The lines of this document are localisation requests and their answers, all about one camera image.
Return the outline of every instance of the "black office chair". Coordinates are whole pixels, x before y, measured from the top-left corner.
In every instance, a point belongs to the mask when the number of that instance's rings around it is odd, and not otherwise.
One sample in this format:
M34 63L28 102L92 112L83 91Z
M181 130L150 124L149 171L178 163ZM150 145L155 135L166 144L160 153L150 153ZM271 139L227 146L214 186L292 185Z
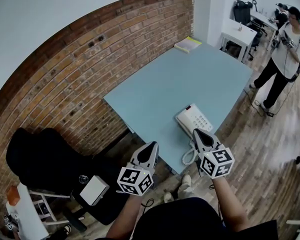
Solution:
M28 188L66 196L72 194L82 208L75 213L65 208L63 214L80 232L87 229L79 220L86 212L108 225L117 218L129 197L128 194L116 192L121 191L117 184L120 166L104 157L80 155L52 128L44 129L39 134L19 128L8 145L6 162ZM79 182L80 175L89 179L93 175L100 176L110 186L94 206L87 204L80 196L85 187Z
M254 4L255 11L258 12L257 1L256 1L256 0L252 0L252 3ZM257 19L257 18L254 18L252 22L253 22L254 24L256 24L257 27L259 27L260 30L261 30L263 33L265 33L265 36L266 36L266 37L268 36L266 30L264 29L265 25L264 25L264 23L263 23L261 20L259 20L259 19Z
M251 15L250 15L250 8L248 3L238 0L235 6L233 7L233 14L236 22L241 22L242 25L245 25L257 32L251 44L251 47L254 47L254 50L257 51L257 46L259 46L260 37L262 37L263 33L260 31L258 27L255 27L254 25L251 24ZM250 55L250 61L252 61L254 59L254 56L250 53L250 51L248 52Z

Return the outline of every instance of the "white sneaker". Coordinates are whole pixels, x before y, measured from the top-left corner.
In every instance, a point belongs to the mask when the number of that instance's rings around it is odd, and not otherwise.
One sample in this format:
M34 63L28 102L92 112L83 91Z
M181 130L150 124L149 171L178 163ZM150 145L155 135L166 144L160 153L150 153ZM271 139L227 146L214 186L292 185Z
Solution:
M260 107L263 109L264 112L269 112L269 108L266 108L263 102L260 104Z
M173 202L175 199L174 197L172 196L172 194L170 192L167 192L164 194L163 196L163 201L164 203L170 203L170 202Z
M187 184L187 185L191 186L191 177L189 174L186 174L183 176L181 184Z
M254 82L250 83L250 84L249 84L249 87L250 87L251 89L259 89L259 88L257 88L257 87L255 86L255 83L254 83Z

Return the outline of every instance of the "paper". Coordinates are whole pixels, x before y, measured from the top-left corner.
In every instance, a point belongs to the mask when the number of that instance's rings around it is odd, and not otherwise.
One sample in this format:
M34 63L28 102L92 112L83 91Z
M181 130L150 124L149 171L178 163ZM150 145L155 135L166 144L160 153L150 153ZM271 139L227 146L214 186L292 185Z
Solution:
M191 50L197 48L201 44L202 42L194 40L188 36L186 39L176 43L174 47L188 54Z

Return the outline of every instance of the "person's shoe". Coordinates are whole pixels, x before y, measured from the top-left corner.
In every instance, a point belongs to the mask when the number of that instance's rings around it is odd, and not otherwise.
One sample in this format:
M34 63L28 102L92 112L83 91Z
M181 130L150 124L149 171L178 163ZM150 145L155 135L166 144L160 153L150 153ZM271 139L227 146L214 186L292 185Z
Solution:
M269 108L266 108L263 102L260 104L260 107L263 109L264 112L269 112Z
M259 88L257 88L257 87L255 86L255 83L254 83L254 82L252 82L252 83L249 84L249 88L250 88L250 89L255 89L255 90L259 89Z
M66 234L69 235L69 233L71 232L71 225L70 224L67 224L65 225L64 227L64 230L66 231Z
M172 196L172 194L170 192L167 192L164 194L163 196L163 201L164 203L170 203L170 202L173 202L175 199L174 197Z
M181 184L187 184L189 186L191 186L191 177L189 174L186 174L182 177L182 181L181 181Z

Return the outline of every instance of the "orange object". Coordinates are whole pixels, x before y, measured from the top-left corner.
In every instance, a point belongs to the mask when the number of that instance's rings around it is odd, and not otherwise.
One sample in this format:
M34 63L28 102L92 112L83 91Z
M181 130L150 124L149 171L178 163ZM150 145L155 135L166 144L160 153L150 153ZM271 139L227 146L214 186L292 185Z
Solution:
M6 193L6 197L8 199L9 204L11 206L15 206L20 200L20 195L17 187L11 186Z

